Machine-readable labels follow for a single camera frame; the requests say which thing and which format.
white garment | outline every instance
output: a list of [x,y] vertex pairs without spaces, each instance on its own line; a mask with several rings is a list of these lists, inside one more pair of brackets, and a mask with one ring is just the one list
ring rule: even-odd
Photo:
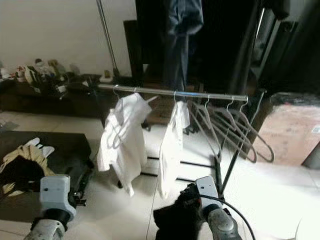
[[171,186],[179,175],[183,157],[183,129],[190,125],[187,104],[178,101],[172,111],[160,148],[158,190],[162,198],[169,195]]
[[141,124],[151,112],[148,103],[138,94],[121,98],[105,121],[97,155],[99,171],[112,165],[123,188],[133,196],[132,180],[147,163]]

black metal frame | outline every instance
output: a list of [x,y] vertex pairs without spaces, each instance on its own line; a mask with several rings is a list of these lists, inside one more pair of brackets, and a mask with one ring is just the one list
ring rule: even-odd
[[[98,94],[97,94],[97,90],[96,90],[96,85],[91,81],[91,79],[87,79],[87,83],[88,83],[88,86],[89,86],[89,89],[91,91],[91,93],[93,94],[94,98],[95,98],[95,101],[98,105],[98,109],[100,111],[100,120],[101,120],[101,123],[102,123],[102,126],[105,127],[105,119],[104,119],[104,113],[103,113],[103,110],[101,108],[101,104],[100,104],[100,101],[99,101],[99,97],[98,97]],[[260,108],[260,104],[262,102],[262,99],[264,97],[264,94],[265,94],[265,90],[262,91],[261,95],[260,95],[260,98],[259,98],[259,101],[258,101],[258,104],[256,106],[256,111],[255,111],[255,114],[252,116],[252,118],[250,119],[250,124],[253,123],[258,111],[259,111],[259,108]],[[221,144],[221,150],[223,149],[225,145],[225,139],[224,141],[222,142]],[[243,147],[243,141],[240,142],[238,144],[238,147],[239,148],[242,148]],[[208,166],[208,165],[203,165],[203,164],[198,164],[198,163],[191,163],[191,162],[186,162],[186,161],[181,161],[182,164],[187,164],[187,165],[194,165],[194,166],[199,166],[199,167],[207,167],[207,168],[210,168],[210,169],[214,169],[214,181],[215,181],[215,184],[216,184],[216,189],[217,189],[217,192],[218,192],[218,196],[220,199],[224,200],[224,190],[226,188],[226,185],[229,181],[229,178],[230,178],[230,175],[231,175],[231,172],[235,166],[235,163],[236,163],[236,160],[239,156],[239,153],[240,151],[239,150],[236,150],[235,153],[233,154],[233,157],[231,159],[231,162],[230,162],[230,165],[228,167],[228,170],[227,170],[227,173],[224,177],[224,180],[222,181],[222,176],[221,176],[221,166],[220,166],[220,163],[217,161],[216,158],[214,158],[214,165],[212,166]],[[152,160],[159,160],[159,158],[157,157],[148,157],[148,159],[152,159]],[[153,176],[153,177],[157,177],[158,175],[157,174],[154,174],[154,173],[148,173],[148,172],[141,172],[142,175],[147,175],[147,176]],[[181,181],[187,181],[187,182],[193,182],[193,180],[191,179],[185,179],[185,178],[181,178],[181,177],[178,177],[177,180],[181,180]],[[122,184],[121,182],[119,181],[118,182],[118,187],[119,188],[122,188]]]

metal rod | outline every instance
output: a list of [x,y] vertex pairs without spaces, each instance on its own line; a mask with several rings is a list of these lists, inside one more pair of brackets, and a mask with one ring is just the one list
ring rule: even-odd
[[[250,124],[251,124],[251,125],[252,125],[252,123],[253,123],[253,121],[254,121],[254,119],[255,119],[258,111],[259,111],[260,104],[261,104],[261,102],[262,102],[262,99],[263,99],[264,95],[265,95],[265,90],[262,91],[261,96],[260,96],[260,99],[259,99],[259,102],[258,102],[257,107],[256,107],[256,110],[255,110],[255,113],[254,113],[253,117],[252,117],[251,120],[250,120]],[[248,133],[249,133],[249,130],[247,130],[247,131],[245,132],[245,136],[247,136]],[[241,148],[243,147],[243,145],[244,145],[244,142],[242,141],[242,142],[240,142],[240,143],[238,144],[238,147],[241,149]],[[233,154],[233,157],[232,157],[232,159],[231,159],[229,168],[228,168],[228,170],[227,170],[227,172],[226,172],[226,175],[225,175],[225,177],[224,177],[223,184],[222,184],[222,189],[221,189],[221,192],[219,193],[219,195],[221,195],[222,197],[223,197],[223,193],[224,193],[224,191],[225,191],[225,188],[226,188],[226,186],[227,186],[228,180],[229,180],[229,178],[230,178],[231,172],[232,172],[232,170],[234,169],[234,166],[235,166],[236,160],[237,160],[237,158],[238,158],[238,156],[239,156],[239,153],[240,153],[240,151],[237,149],[237,150],[235,151],[235,153]]]
[[97,85],[100,89],[112,89],[115,91],[123,92],[136,92],[156,95],[169,95],[169,96],[181,96],[190,98],[209,98],[209,99],[220,99],[220,100],[235,100],[245,102],[248,100],[246,95],[227,95],[227,94],[215,94],[215,93],[202,93],[202,92],[188,92],[188,91],[172,91],[164,89],[144,88],[144,87],[131,87],[131,86],[119,86],[100,83]]
[[105,39],[107,41],[107,45],[108,45],[108,48],[109,48],[109,51],[110,51],[110,54],[111,54],[111,61],[112,61],[113,68],[118,70],[117,63],[116,63],[116,58],[115,58],[115,54],[114,54],[114,50],[113,50],[112,44],[111,44],[111,39],[110,39],[108,25],[107,25],[105,13],[104,13],[104,8],[102,6],[101,0],[96,0],[96,5],[98,6],[100,19],[101,19],[101,23],[102,23],[102,26],[103,26],[104,36],[105,36]]

brown box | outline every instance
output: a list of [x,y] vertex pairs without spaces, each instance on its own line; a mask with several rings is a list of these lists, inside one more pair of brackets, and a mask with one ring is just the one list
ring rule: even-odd
[[[277,93],[259,111],[255,128],[272,147],[279,165],[301,165],[320,141],[320,101],[314,96]],[[260,139],[251,135],[257,152],[270,158]]]

tiled floor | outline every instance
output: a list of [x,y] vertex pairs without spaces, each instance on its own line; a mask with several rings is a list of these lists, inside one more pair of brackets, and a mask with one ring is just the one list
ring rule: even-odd
[[[100,121],[90,118],[2,112],[0,122],[3,121],[11,122],[17,131],[84,133],[92,149],[92,158],[98,151],[102,133]],[[159,153],[158,143],[163,132],[161,127],[155,126],[151,132],[145,133],[146,148],[151,156],[156,157]],[[203,140],[198,137],[185,136],[185,157],[204,165],[210,164],[210,152],[204,149]],[[225,148],[222,176],[231,155],[232,151]],[[192,174],[197,171],[196,167],[192,168]],[[135,195],[132,198],[117,188],[116,182],[112,171],[95,173],[86,191],[88,206],[77,209],[75,220],[69,223],[66,240],[154,240],[157,226],[152,211],[172,204],[188,184],[177,180],[169,198],[163,200],[157,192],[155,177],[137,177],[133,181]],[[239,158],[225,189],[225,198],[248,219],[257,240],[292,239],[300,219],[320,208],[320,171],[298,166],[252,164]],[[5,201],[7,206],[18,206],[11,215],[13,213],[19,220],[5,218],[11,210],[0,206],[0,239],[22,240],[31,226],[28,215],[34,215],[39,209],[38,196],[26,194],[14,201],[9,198]],[[242,238],[250,240],[244,222],[231,213],[238,222]],[[208,225],[204,224],[199,240],[209,239],[212,235]]]

